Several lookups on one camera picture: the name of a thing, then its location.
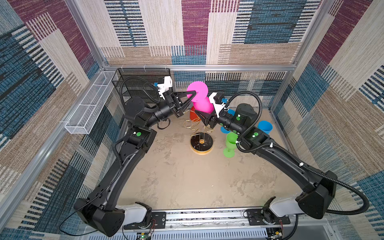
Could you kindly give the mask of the black mesh shelf rack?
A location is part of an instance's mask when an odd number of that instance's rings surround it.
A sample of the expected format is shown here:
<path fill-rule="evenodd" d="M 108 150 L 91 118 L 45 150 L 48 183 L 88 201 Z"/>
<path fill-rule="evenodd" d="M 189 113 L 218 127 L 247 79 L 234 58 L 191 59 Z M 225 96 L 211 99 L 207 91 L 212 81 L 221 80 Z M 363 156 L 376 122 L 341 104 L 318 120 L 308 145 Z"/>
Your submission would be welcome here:
<path fill-rule="evenodd" d="M 162 99 L 154 83 L 170 75 L 167 68 L 120 68 L 116 70 L 112 83 L 124 103 L 132 97 L 139 97 L 152 107 Z"/>

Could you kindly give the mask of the gold wine glass rack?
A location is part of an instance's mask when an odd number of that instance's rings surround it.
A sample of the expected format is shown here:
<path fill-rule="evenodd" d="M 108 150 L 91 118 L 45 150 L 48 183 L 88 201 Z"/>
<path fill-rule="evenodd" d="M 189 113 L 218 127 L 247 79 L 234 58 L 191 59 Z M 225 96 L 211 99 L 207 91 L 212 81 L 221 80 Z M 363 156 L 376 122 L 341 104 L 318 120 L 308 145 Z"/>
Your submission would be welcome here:
<path fill-rule="evenodd" d="M 215 129 L 207 127 L 204 124 L 202 124 L 203 128 L 200 129 L 199 124 L 201 122 L 200 119 L 185 120 L 183 127 L 192 131 L 190 134 L 192 150 L 198 155 L 207 155 L 213 149 L 214 140 L 211 133 L 213 133 Z"/>

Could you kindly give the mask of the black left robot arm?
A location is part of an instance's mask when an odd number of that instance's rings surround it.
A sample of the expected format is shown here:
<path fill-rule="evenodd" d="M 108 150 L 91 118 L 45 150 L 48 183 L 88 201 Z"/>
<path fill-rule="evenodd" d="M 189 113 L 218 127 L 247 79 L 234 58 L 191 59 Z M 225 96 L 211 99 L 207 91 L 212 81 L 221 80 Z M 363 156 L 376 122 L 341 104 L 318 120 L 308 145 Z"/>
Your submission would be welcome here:
<path fill-rule="evenodd" d="M 126 135 L 113 145 L 116 162 L 86 198 L 79 198 L 75 202 L 74 208 L 84 223 L 108 237 L 129 224 L 137 224 L 142 228 L 150 226 L 150 206 L 135 202 L 118 207 L 118 199 L 134 168 L 154 142 L 157 132 L 151 127 L 172 115 L 182 116 L 196 94 L 196 91 L 166 91 L 165 97 L 153 107 L 139 97 L 126 101 L 125 118 L 129 128 Z"/>

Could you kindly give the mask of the blue front wine glass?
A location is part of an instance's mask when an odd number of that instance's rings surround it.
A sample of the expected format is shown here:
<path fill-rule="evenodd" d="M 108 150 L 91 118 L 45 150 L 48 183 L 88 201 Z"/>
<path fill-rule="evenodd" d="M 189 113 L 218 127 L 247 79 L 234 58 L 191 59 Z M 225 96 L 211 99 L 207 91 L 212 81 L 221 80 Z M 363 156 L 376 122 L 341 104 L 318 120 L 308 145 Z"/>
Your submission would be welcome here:
<path fill-rule="evenodd" d="M 258 124 L 258 128 L 269 135 L 273 130 L 273 125 L 268 121 L 260 121 Z"/>

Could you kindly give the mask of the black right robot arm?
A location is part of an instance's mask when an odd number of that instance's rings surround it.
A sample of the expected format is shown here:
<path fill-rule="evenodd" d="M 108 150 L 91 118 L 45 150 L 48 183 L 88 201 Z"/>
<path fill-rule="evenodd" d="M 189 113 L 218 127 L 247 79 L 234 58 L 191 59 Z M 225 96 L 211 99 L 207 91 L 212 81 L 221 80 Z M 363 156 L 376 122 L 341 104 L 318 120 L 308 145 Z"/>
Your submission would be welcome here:
<path fill-rule="evenodd" d="M 223 117 L 217 116 L 215 112 L 195 112 L 205 126 L 213 128 L 220 125 L 237 135 L 250 127 L 259 116 L 249 104 L 240 104 L 233 115 L 226 113 Z M 255 148 L 252 152 L 254 155 L 273 164 L 302 189 L 302 193 L 289 198 L 270 198 L 262 208 L 265 222 L 273 224 L 278 218 L 296 214 L 306 214 L 314 219 L 323 218 L 336 193 L 336 184 L 326 178 L 335 177 L 335 174 L 328 171 L 316 175 L 305 170 L 306 163 L 295 161 L 284 148 L 257 127 L 252 127 L 241 140 L 241 147 L 245 150 Z"/>

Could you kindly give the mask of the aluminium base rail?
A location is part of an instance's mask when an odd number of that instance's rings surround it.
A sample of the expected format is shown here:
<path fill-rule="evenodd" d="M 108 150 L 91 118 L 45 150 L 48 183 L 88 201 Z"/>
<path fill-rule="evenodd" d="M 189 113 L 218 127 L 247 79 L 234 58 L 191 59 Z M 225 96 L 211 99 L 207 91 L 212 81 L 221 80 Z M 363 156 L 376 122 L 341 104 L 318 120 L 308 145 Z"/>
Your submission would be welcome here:
<path fill-rule="evenodd" d="M 153 240 L 338 240 L 327 218 L 289 215 L 263 221 L 260 207 L 153 210 Z"/>

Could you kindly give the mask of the magenta wine glass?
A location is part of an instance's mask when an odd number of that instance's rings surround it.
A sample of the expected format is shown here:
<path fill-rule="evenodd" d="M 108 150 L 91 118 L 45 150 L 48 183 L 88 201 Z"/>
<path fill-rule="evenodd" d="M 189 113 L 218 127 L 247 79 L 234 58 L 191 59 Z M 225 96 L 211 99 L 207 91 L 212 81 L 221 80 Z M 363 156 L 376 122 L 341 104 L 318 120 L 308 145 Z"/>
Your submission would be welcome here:
<path fill-rule="evenodd" d="M 196 81 L 191 83 L 187 91 L 196 92 L 196 96 L 192 99 L 195 110 L 207 114 L 211 114 L 214 111 L 214 106 L 208 98 L 208 87 L 204 82 Z"/>

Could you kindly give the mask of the red wine glass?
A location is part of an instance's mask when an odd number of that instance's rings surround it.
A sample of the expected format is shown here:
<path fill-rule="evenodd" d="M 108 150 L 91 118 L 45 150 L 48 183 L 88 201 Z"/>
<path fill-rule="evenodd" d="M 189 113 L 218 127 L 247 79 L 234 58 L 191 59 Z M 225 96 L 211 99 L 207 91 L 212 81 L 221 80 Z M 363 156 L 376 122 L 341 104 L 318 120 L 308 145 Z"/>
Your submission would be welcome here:
<path fill-rule="evenodd" d="M 198 123 L 201 121 L 200 117 L 195 113 L 195 107 L 192 106 L 192 108 L 190 109 L 190 120 L 192 122 L 195 122 L 195 123 Z"/>

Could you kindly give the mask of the green wine glass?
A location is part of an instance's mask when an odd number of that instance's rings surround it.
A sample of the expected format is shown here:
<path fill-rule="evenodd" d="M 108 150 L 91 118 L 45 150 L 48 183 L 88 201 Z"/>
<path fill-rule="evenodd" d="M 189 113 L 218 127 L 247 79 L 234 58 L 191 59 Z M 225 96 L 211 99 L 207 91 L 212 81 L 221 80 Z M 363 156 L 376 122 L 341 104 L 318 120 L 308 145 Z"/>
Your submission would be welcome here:
<path fill-rule="evenodd" d="M 226 137 L 226 148 L 223 150 L 223 154 L 226 158 L 233 158 L 235 156 L 236 141 L 238 135 L 236 133 L 228 133 Z"/>

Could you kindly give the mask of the blue wine glass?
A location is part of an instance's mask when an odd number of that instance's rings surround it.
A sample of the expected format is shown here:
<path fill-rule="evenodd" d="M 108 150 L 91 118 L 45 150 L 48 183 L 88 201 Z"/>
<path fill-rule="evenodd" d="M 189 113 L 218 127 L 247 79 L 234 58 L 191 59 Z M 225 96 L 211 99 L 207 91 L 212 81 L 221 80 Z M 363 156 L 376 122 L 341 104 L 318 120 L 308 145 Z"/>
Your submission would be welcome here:
<path fill-rule="evenodd" d="M 228 119 L 226 120 L 225 123 L 221 123 L 221 132 L 224 133 L 224 134 L 229 134 L 231 132 L 227 128 L 228 128 L 228 126 L 229 126 L 229 124 L 231 122 L 232 117 L 235 115 L 235 111 L 232 110 L 232 109 L 229 109 L 228 110 L 228 115 L 231 115 L 231 116 L 228 117 Z"/>
<path fill-rule="evenodd" d="M 260 121 L 258 124 L 258 128 L 269 135 L 273 130 L 273 125 L 268 121 Z"/>

